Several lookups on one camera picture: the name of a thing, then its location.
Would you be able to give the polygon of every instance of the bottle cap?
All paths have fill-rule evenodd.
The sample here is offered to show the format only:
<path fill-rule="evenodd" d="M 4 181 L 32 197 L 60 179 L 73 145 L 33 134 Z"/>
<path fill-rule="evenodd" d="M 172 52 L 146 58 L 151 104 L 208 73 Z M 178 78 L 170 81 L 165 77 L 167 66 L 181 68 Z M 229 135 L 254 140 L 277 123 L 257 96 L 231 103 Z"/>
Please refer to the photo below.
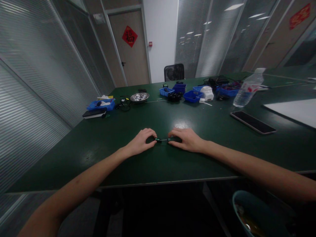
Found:
<path fill-rule="evenodd" d="M 265 71 L 265 68 L 261 67 L 261 68 L 257 68 L 254 72 L 255 73 L 263 73 Z"/>

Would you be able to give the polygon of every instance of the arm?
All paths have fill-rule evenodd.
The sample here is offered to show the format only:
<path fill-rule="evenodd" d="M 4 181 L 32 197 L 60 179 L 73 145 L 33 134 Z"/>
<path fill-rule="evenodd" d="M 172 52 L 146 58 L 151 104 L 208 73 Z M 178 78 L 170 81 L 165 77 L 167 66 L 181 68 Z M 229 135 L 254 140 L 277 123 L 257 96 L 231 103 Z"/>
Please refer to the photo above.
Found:
<path fill-rule="evenodd" d="M 140 154 L 156 144 L 156 141 L 145 143 L 150 136 L 157 137 L 152 129 L 141 130 L 125 147 L 67 183 L 35 210 L 18 236 L 57 236 L 64 218 L 82 203 L 117 166 L 127 158 Z"/>
<path fill-rule="evenodd" d="M 254 156 L 203 140 L 190 128 L 174 128 L 169 133 L 170 136 L 180 137 L 182 143 L 169 144 L 211 156 L 281 197 L 298 201 L 316 201 L 316 181 L 312 179 Z"/>

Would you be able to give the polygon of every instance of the green table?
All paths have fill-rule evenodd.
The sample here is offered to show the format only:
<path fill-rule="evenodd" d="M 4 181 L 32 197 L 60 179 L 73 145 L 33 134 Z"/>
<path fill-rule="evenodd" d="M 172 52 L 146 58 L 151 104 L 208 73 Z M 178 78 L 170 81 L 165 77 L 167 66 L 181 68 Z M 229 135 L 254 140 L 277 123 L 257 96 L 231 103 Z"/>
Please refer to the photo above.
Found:
<path fill-rule="evenodd" d="M 250 73 L 228 75 L 242 79 Z M 105 119 L 82 120 L 9 190 L 9 193 L 56 190 L 88 167 L 126 145 L 143 128 L 152 128 L 165 139 L 173 127 L 191 127 L 198 135 L 296 172 L 316 170 L 316 136 L 313 128 L 292 121 L 262 107 L 263 104 L 316 98 L 315 84 L 264 76 L 271 90 L 257 92 L 245 112 L 277 129 L 260 135 L 232 118 L 232 99 L 212 105 L 170 103 L 159 95 L 163 83 L 116 88 L 111 95 L 133 95 L 147 89 L 147 103 L 132 105 L 130 111 L 113 110 Z M 187 79 L 187 91 L 203 83 L 203 78 Z M 168 82 L 170 88 L 175 82 Z M 157 144 L 121 164 L 101 184 L 102 187 L 150 185 L 228 179 L 239 174 L 216 160 L 190 153 L 166 143 Z"/>

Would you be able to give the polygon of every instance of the white board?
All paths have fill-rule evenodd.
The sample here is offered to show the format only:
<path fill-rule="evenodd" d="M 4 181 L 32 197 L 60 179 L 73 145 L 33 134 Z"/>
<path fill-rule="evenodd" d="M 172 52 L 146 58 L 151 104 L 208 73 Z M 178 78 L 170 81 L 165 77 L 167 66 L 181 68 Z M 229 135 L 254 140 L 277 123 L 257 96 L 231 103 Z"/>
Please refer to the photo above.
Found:
<path fill-rule="evenodd" d="M 264 106 L 316 128 L 316 99 L 266 104 Z"/>

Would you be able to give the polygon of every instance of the bottle label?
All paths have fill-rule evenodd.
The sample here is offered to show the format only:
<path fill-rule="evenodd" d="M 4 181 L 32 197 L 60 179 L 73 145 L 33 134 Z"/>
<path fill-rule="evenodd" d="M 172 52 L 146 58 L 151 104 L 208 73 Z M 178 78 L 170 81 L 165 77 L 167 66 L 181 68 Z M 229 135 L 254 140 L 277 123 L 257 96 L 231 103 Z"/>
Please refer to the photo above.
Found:
<path fill-rule="evenodd" d="M 243 89 L 247 92 L 256 92 L 260 85 L 253 85 L 249 83 L 243 83 Z"/>

